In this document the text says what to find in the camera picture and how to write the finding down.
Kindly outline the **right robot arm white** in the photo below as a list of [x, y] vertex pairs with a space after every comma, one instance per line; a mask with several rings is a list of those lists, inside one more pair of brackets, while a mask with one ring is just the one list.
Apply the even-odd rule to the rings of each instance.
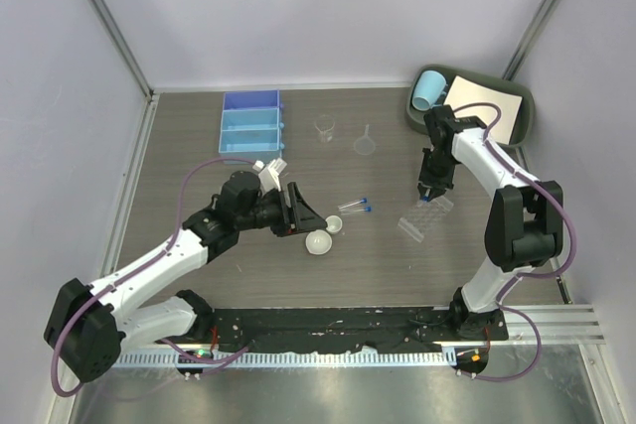
[[473, 278], [458, 288], [449, 305], [454, 336], [477, 340], [497, 322], [504, 297], [524, 278], [562, 252], [563, 236], [573, 232], [555, 181], [542, 182], [517, 165], [491, 138], [490, 125], [477, 116], [458, 118], [448, 105], [423, 115], [430, 147], [424, 149], [418, 192], [427, 203], [454, 186], [462, 165], [491, 201], [484, 232], [486, 258]]

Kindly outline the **clear acrylic test tube rack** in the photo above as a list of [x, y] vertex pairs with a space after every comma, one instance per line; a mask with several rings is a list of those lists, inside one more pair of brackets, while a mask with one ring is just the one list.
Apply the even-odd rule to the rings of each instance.
[[399, 220], [397, 227], [418, 243], [453, 209], [454, 203], [446, 197], [439, 197], [429, 204], [417, 201]]

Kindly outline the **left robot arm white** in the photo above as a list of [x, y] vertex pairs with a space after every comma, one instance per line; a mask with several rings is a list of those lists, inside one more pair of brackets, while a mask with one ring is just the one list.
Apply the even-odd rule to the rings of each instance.
[[287, 237], [326, 226], [295, 183], [281, 187], [275, 169], [232, 173], [209, 205], [178, 219], [173, 233], [155, 249], [90, 284], [74, 278], [60, 288], [44, 330], [53, 350], [55, 392], [71, 396], [60, 384], [61, 365], [85, 385], [126, 351], [169, 337], [203, 342], [212, 329], [212, 312], [196, 294], [182, 292], [158, 306], [145, 303], [237, 245], [242, 232], [267, 228]]

